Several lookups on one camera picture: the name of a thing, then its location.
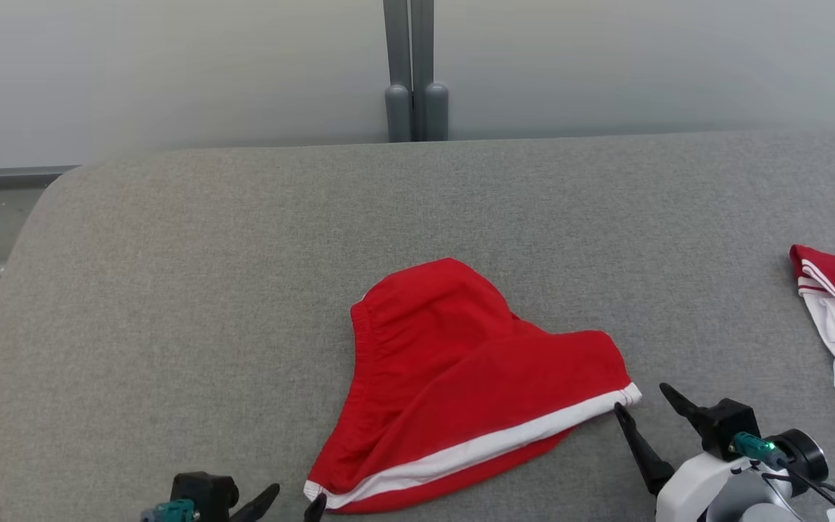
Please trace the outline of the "dark grey wall rail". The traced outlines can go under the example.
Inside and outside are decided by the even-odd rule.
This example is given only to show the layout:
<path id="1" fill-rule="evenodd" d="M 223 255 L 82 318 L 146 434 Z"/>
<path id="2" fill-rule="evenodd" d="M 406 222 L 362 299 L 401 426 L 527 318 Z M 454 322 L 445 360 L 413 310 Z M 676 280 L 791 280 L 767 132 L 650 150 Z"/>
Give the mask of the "dark grey wall rail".
<path id="1" fill-rule="evenodd" d="M 0 168 L 0 191 L 46 188 L 56 181 L 60 175 L 66 174 L 77 167 L 78 165 L 57 165 Z"/>

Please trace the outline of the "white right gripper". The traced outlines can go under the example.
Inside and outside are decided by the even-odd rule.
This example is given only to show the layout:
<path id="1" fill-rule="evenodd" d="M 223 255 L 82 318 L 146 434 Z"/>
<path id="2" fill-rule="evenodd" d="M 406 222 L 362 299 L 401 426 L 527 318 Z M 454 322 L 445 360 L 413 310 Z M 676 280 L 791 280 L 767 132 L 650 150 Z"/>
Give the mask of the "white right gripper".
<path id="1" fill-rule="evenodd" d="M 698 433 L 709 454 L 686 460 L 675 470 L 653 450 L 622 403 L 613 412 L 647 491 L 657 497 L 656 522 L 788 522 L 788 487 L 763 478 L 746 458 L 716 458 L 716 436 L 708 409 L 687 399 L 669 383 L 660 392 Z"/>

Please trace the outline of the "red white-trimmed shorts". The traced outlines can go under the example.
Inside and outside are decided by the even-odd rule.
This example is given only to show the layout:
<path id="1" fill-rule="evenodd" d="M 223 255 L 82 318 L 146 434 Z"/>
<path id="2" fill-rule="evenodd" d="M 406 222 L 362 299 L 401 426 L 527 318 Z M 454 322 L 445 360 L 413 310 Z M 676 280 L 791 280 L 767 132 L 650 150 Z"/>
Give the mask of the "red white-trimmed shorts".
<path id="1" fill-rule="evenodd" d="M 388 275 L 350 317 L 352 383 L 304 483 L 328 511 L 453 494 L 642 397 L 609 334 L 547 333 L 454 258 Z"/>

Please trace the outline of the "grey upright post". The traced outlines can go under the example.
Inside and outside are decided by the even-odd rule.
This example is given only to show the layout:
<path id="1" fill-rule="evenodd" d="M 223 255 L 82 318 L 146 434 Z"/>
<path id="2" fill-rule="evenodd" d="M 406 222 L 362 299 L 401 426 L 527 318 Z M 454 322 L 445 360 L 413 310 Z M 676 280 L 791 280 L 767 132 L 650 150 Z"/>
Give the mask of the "grey upright post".
<path id="1" fill-rule="evenodd" d="M 390 86 L 385 89 L 390 143 L 411 142 L 412 65 L 408 0 L 382 0 Z"/>
<path id="2" fill-rule="evenodd" d="M 409 0 L 415 141 L 449 139 L 449 90 L 435 80 L 434 0 Z"/>

